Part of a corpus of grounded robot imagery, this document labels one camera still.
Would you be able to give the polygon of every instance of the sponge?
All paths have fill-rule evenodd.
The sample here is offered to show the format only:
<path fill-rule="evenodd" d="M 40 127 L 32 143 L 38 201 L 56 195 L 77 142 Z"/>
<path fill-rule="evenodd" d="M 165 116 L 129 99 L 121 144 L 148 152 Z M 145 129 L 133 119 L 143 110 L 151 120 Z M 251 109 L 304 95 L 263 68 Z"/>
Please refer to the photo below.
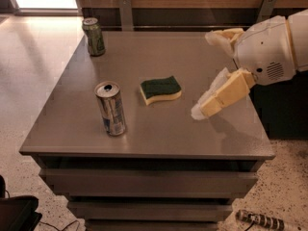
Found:
<path fill-rule="evenodd" d="M 174 100 L 181 96 L 182 89 L 174 76 L 153 79 L 141 83 L 141 94 L 146 105 L 157 101 Z"/>

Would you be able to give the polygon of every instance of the can lid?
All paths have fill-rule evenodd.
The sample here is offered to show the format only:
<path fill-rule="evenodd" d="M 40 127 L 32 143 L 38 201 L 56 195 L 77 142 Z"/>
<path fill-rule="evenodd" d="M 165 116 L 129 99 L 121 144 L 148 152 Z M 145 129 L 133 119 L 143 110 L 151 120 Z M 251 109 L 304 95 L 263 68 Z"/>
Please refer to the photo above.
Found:
<path fill-rule="evenodd" d="M 119 92 L 117 83 L 105 81 L 98 84 L 95 88 L 95 94 L 99 97 L 113 97 Z"/>
<path fill-rule="evenodd" d="M 97 23 L 97 19 L 94 17 L 86 18 L 83 20 L 84 25 L 91 26 Z"/>

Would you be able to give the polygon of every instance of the drawer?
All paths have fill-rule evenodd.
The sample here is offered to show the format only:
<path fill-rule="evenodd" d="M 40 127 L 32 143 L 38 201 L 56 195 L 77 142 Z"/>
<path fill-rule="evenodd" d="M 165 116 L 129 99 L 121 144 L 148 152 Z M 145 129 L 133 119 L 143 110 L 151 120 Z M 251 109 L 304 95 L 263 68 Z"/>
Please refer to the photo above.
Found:
<path fill-rule="evenodd" d="M 206 222 L 152 221 L 86 221 L 89 231 L 217 231 L 218 226 Z"/>
<path fill-rule="evenodd" d="M 72 202 L 76 218 L 138 221 L 221 221 L 232 212 L 230 205 L 206 199 L 108 199 Z"/>
<path fill-rule="evenodd" d="M 126 197 L 243 197 L 257 181 L 251 172 L 48 168 L 40 176 L 56 194 Z"/>

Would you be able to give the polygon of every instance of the speckled floor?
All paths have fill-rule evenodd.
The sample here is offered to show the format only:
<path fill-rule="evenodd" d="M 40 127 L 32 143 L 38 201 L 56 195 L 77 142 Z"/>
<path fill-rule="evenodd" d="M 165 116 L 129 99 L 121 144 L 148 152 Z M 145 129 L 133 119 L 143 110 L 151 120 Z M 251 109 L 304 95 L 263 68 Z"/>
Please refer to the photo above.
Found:
<path fill-rule="evenodd" d="M 11 196 L 36 196 L 41 221 L 59 229 L 76 218 L 66 209 L 66 200 L 38 177 L 36 163 L 18 150 L 83 35 L 80 25 L 80 18 L 73 17 L 13 16 L 0 24 L 0 174 Z M 257 184 L 233 203 L 233 214 L 218 230 L 245 230 L 248 224 L 235 220 L 241 209 L 308 228 L 308 141 L 271 144 L 276 158 L 260 168 Z M 76 222 L 66 230 L 85 230 L 78 221 L 79 226 Z M 36 231 L 43 230 L 55 229 L 38 225 Z"/>

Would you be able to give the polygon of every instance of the silver can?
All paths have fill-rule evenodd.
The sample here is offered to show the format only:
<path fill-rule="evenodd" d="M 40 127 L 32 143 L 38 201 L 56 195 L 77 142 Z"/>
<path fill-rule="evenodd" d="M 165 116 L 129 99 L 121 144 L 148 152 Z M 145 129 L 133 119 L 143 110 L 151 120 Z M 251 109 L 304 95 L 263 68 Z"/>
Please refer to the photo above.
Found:
<path fill-rule="evenodd" d="M 107 133 L 111 136 L 124 133 L 126 124 L 118 84 L 105 81 L 98 84 L 94 92 Z"/>
<path fill-rule="evenodd" d="M 83 20 L 83 30 L 88 37 L 88 52 L 97 57 L 106 52 L 100 25 L 96 18 L 90 17 Z"/>

